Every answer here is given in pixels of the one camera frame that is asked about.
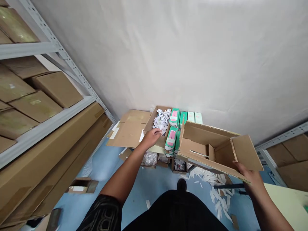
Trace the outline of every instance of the white wall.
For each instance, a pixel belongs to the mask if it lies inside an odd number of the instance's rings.
[[[201,112],[255,144],[308,117],[306,0],[33,0],[107,107]]]

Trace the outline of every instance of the person's hand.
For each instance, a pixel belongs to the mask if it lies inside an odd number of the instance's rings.
[[[250,171],[243,164],[233,161],[239,172],[251,182],[251,185],[244,183],[245,189],[249,194],[262,195],[267,193],[262,177],[258,171]]]
[[[156,143],[159,137],[161,137],[161,130],[158,128],[153,128],[145,134],[140,145],[144,146],[146,149],[149,149]]]

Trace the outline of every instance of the shirt sleeve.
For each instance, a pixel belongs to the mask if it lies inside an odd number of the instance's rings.
[[[120,231],[121,221],[122,207],[118,200],[111,196],[99,195],[77,231]]]

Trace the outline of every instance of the black shirt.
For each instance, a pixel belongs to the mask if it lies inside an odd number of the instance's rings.
[[[121,221],[122,207],[117,199],[99,195],[77,230],[120,231]],[[227,229],[198,197],[189,192],[169,190],[124,230],[218,231]]]

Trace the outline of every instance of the metal shelving unit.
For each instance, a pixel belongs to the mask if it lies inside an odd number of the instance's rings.
[[[264,158],[264,160],[266,161],[267,165],[269,166],[269,168],[271,169],[271,171],[274,174],[275,179],[277,180],[277,182],[279,182],[279,184],[281,186],[287,187],[287,185],[285,184],[285,182],[283,181],[283,179],[280,177],[279,173],[277,172],[276,168],[277,165],[275,163],[275,161],[272,159],[272,157],[270,156],[269,152],[266,150],[276,144],[282,143],[286,140],[289,140],[293,137],[296,137],[298,135],[301,135],[305,132],[308,132],[308,122],[305,122],[259,146],[256,147],[256,151],[260,152],[260,154],[262,155],[262,157]]]
[[[83,96],[83,100],[78,102],[77,104],[73,105],[70,108],[64,109],[59,114],[53,116],[52,118],[48,119],[47,121],[39,124],[35,128],[29,130],[28,132],[24,133],[17,139],[17,143],[7,149],[6,151],[0,153],[0,169],[3,168],[5,165],[13,161],[27,149],[32,147],[34,144],[39,142],[41,139],[46,137],[52,131],[60,127],[70,118],[78,114],[84,108],[89,106],[93,102],[98,102],[104,109],[105,114],[108,118],[112,121],[111,128],[116,124],[116,121],[112,114],[109,112],[107,107],[104,105],[102,100],[96,94],[94,89],[91,87],[89,82],[83,76],[79,68],[76,66],[72,58],[69,54],[65,51],[64,47],[61,45],[59,40],[53,34],[51,29],[48,27],[46,22],[40,16],[34,5],[30,2],[30,0],[17,0],[20,3],[26,12],[32,17],[35,21],[37,26],[42,30],[49,41],[45,42],[38,42],[38,43],[22,43],[22,44],[4,44],[0,45],[0,60],[2,59],[9,59],[9,58],[16,58],[16,57],[24,57],[24,56],[32,56],[32,55],[43,55],[48,61],[58,67],[60,70],[65,72],[69,77],[77,81],[81,86],[85,88],[90,96]],[[71,68],[67,70],[61,64],[59,64],[56,60],[54,60],[49,54],[55,53],[57,57],[62,59],[66,62],[68,67]],[[98,147],[103,143],[104,139],[106,138],[108,133],[103,137],[102,141],[98,145]]]

